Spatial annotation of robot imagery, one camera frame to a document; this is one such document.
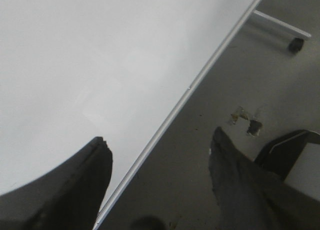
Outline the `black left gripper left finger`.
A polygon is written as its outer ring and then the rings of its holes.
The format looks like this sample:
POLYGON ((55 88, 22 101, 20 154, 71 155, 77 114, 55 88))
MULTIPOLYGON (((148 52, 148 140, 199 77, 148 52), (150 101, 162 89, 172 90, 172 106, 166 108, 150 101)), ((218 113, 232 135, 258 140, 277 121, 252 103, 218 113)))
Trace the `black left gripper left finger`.
POLYGON ((113 154, 95 137, 52 171, 1 195, 1 229, 93 229, 112 171, 113 154))

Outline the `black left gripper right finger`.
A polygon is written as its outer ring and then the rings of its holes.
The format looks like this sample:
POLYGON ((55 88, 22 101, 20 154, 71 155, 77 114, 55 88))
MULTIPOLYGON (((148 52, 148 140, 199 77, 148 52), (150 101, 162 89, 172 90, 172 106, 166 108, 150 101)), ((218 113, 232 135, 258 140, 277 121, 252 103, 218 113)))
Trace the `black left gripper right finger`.
POLYGON ((319 201, 250 161, 221 127, 212 136, 208 169, 220 229, 319 229, 319 201))

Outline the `black white robot base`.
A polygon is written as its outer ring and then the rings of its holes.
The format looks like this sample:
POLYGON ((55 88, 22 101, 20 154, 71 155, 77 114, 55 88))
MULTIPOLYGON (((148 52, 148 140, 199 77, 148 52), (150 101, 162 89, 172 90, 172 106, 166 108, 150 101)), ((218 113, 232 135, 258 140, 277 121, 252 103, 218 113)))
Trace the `black white robot base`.
POLYGON ((319 201, 320 134, 295 130, 267 143, 254 162, 290 187, 319 201))

